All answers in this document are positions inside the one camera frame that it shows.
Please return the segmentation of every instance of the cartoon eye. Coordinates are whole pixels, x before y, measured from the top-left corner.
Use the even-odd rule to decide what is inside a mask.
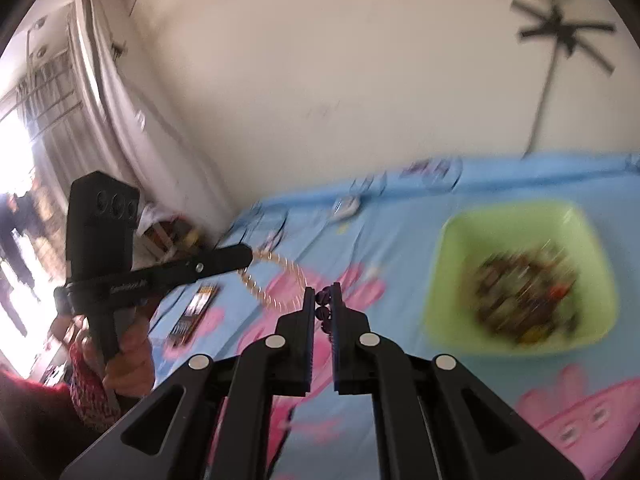
[[[596,429],[599,429],[607,423],[610,415],[611,413],[609,406],[607,405],[607,403],[603,402],[601,404],[598,404],[595,410],[593,410],[590,420],[591,423],[596,427]]]
[[[580,438],[580,428],[575,422],[567,424],[558,434],[560,442],[565,447],[575,444]]]

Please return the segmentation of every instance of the beige wall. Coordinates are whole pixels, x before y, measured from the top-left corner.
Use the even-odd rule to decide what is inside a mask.
[[[138,0],[133,18],[239,203],[436,153],[521,153],[550,41],[511,0]],[[640,148],[640,50],[607,0],[570,18],[618,67],[562,60],[544,150]]]

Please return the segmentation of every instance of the yellow-green plastic container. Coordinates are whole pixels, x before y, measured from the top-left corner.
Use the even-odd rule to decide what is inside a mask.
[[[571,293],[580,325],[531,345],[492,335],[474,319],[472,276],[489,256],[534,250],[552,241],[566,251],[578,278]],[[618,318],[613,273],[580,208],[569,202],[512,202],[462,212],[447,221],[435,255],[424,322],[430,342],[458,354],[542,355],[590,345]]]

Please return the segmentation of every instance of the pink cartoon print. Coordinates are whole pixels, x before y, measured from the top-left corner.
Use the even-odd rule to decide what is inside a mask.
[[[385,285],[379,278],[369,278],[358,284],[363,272],[363,265],[350,266],[338,278],[342,287],[342,299],[345,304],[355,310],[364,311],[379,300],[385,292]],[[315,290],[321,290],[333,283],[331,280],[305,270],[306,281]],[[268,294],[283,302],[289,302],[300,295],[300,287],[290,274],[280,274],[267,288]],[[247,346],[260,338],[273,334],[279,313],[267,310],[262,317],[244,333],[238,343],[238,354]],[[338,420],[328,420],[319,424],[297,424],[291,421],[292,410],[301,402],[307,402],[324,390],[333,378],[331,343],[328,336],[320,329],[316,320],[314,332],[314,357],[312,365],[311,393],[304,398],[274,397],[271,409],[269,443],[267,446],[267,464],[271,464],[284,440],[291,431],[311,436],[316,442],[327,442],[337,436],[335,429]]]
[[[587,480],[599,480],[640,423],[640,379],[590,397],[584,396],[585,391],[583,371],[571,365],[560,372],[555,389],[531,390],[520,398],[516,410]]]
[[[191,351],[191,347],[193,346],[193,342],[198,340],[201,337],[206,336],[207,334],[212,333],[215,329],[218,328],[222,320],[225,319],[225,309],[218,306],[211,306],[205,312],[204,318],[200,321],[198,326],[196,327],[195,332],[189,339],[189,342],[183,346],[177,346],[172,348],[170,345],[165,345],[162,354],[165,359],[168,360],[176,360],[179,357],[182,357],[184,354],[187,354]]]

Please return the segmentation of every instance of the bed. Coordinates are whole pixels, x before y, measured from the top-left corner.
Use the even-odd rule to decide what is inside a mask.
[[[336,198],[357,194],[355,216],[330,222]],[[640,156],[535,155],[443,158],[322,189],[272,197],[242,214],[224,244],[274,246],[294,258],[316,289],[338,280],[351,308],[367,313],[374,332],[409,354],[431,358],[443,349],[427,338],[422,316],[440,230],[452,215],[479,205],[559,198],[580,206],[613,268],[620,318],[600,343],[543,358],[458,358],[571,459],[587,479],[602,478],[616,458],[628,467],[627,445],[640,424]],[[295,284],[279,268],[252,267],[279,299]],[[273,332],[265,311],[235,274],[203,280],[222,291],[190,345],[165,339],[201,283],[179,287],[152,319],[157,382],[197,352],[214,359],[237,354]],[[338,397],[331,387],[330,344],[316,327],[312,392],[275,399],[268,461],[276,480],[379,477],[368,399]],[[616,478],[619,462],[607,474]]]

